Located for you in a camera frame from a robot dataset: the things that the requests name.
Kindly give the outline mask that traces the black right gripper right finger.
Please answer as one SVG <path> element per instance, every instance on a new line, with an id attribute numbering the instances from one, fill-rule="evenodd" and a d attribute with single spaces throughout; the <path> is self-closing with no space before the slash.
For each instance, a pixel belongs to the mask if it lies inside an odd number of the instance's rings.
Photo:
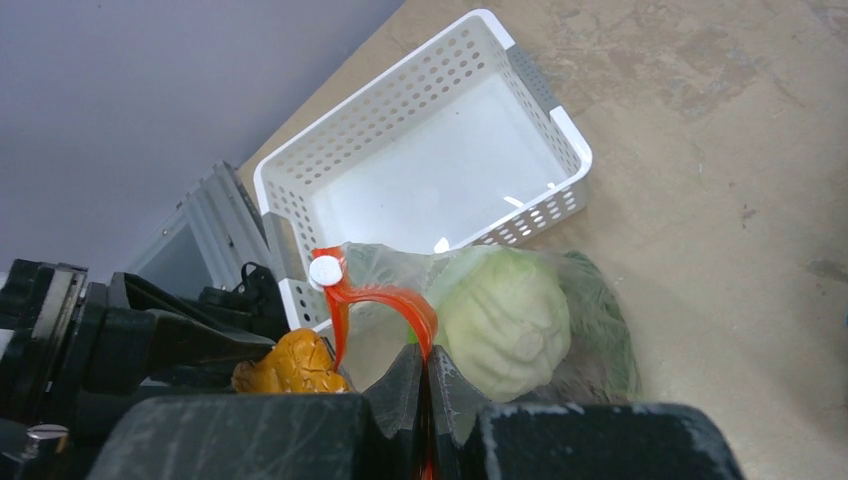
<path id="1" fill-rule="evenodd" d="M 726 438 L 675 403 L 498 403 L 446 351 L 428 358 L 437 479 L 741 479 Z"/>

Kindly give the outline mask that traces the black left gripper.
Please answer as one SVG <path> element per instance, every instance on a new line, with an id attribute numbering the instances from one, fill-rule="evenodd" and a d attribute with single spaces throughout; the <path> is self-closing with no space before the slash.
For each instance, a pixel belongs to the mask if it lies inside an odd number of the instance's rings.
<path id="1" fill-rule="evenodd" d="M 1 289 L 1 416 L 62 423 L 81 392 L 133 394 L 177 366 L 259 359 L 275 342 L 222 323 L 147 280 L 110 285 L 64 264 L 15 260 Z"/>

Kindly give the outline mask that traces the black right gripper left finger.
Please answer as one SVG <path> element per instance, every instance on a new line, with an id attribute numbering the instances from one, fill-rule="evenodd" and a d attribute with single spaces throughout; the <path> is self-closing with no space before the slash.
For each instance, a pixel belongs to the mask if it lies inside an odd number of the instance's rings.
<path id="1" fill-rule="evenodd" d="M 413 479 L 423 359 L 403 347 L 363 393 L 154 397 L 113 429 L 91 479 Z"/>

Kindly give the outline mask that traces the orange food piece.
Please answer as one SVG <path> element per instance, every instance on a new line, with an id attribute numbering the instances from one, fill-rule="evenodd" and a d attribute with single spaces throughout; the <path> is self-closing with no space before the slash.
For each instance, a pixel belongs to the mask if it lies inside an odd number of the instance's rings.
<path id="1" fill-rule="evenodd" d="M 260 361 L 236 365 L 231 385 L 245 394 L 352 392 L 324 339 L 311 329 L 285 334 Z"/>

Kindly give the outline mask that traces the clear zip bag orange zipper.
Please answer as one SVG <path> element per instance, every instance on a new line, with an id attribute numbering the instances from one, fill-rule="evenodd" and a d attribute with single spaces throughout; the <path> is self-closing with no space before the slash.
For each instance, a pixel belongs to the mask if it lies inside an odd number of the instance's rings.
<path id="1" fill-rule="evenodd" d="M 477 245 L 431 255 L 380 244 L 318 250 L 307 268 L 328 302 L 336 356 L 367 388 L 407 345 L 444 350 L 486 398 L 618 404 L 637 400 L 631 335 L 584 253 Z"/>

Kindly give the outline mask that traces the green cabbage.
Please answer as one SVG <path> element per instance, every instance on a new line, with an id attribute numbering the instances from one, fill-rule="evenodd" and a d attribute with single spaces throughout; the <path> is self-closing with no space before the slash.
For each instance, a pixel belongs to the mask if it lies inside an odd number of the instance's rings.
<path id="1" fill-rule="evenodd" d="M 549 383 L 570 350 L 567 296 L 538 253 L 481 245 L 439 254 L 424 296 L 438 316 L 435 344 L 494 401 Z"/>

